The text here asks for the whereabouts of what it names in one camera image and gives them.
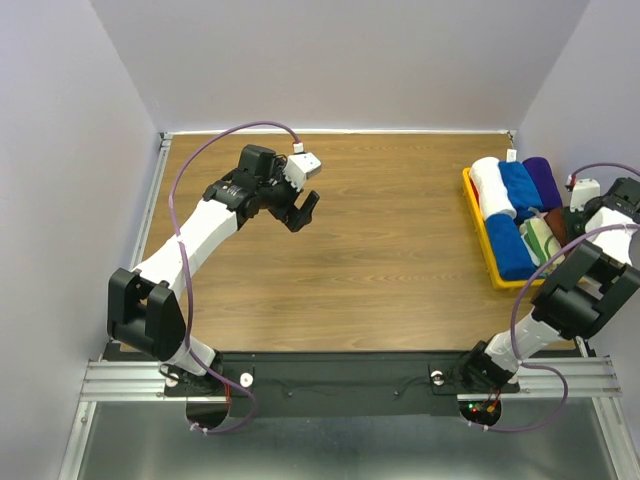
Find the brown towel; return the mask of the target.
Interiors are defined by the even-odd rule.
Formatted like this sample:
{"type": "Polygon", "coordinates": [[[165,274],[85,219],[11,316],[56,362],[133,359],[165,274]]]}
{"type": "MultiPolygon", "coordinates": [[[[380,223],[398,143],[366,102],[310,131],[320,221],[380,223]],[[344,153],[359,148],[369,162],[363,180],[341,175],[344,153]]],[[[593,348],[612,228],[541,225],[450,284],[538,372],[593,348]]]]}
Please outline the brown towel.
{"type": "Polygon", "coordinates": [[[569,234],[565,220],[565,209],[554,208],[546,213],[544,220],[561,247],[569,243],[569,234]]]}

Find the green cream patterned towel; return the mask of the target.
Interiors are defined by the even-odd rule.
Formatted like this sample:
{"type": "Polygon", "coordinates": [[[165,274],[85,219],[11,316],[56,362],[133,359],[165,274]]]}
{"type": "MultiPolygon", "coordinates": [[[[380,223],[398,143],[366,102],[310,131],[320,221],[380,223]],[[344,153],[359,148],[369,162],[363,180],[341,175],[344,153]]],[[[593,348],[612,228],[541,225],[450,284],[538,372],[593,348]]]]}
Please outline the green cream patterned towel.
{"type": "Polygon", "coordinates": [[[529,260],[517,274],[517,280],[527,279],[537,268],[556,255],[561,245],[547,222],[541,217],[526,219],[519,226],[519,233],[524,243],[529,260]]]}

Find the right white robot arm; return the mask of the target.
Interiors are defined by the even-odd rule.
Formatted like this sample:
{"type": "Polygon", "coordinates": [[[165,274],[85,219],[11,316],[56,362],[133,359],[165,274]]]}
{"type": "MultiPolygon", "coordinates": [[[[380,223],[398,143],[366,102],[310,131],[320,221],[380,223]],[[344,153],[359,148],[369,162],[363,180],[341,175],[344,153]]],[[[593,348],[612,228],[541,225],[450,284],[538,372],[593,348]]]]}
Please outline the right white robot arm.
{"type": "Polygon", "coordinates": [[[456,379],[466,389],[499,390],[546,346],[593,337],[639,290],[639,269],[629,255],[639,230],[639,182],[616,179],[605,194],[587,201],[579,217],[578,233],[533,294],[530,313],[463,357],[456,379]]]}

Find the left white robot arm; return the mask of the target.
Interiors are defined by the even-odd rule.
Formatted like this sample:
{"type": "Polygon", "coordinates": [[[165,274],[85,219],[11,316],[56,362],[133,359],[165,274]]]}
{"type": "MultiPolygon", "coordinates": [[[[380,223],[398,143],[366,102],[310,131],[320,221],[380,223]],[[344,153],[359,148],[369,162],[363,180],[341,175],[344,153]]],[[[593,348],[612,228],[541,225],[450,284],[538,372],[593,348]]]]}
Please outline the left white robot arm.
{"type": "Polygon", "coordinates": [[[175,368],[172,380],[202,394],[219,392],[221,355],[189,333],[179,307],[181,294],[214,250],[260,210],[268,210],[292,232],[309,224],[318,194],[311,192],[301,207],[295,202],[320,170],[319,164],[289,159],[268,177],[236,168],[209,185],[178,234],[133,270],[118,269],[110,277],[109,336],[175,368]]]}

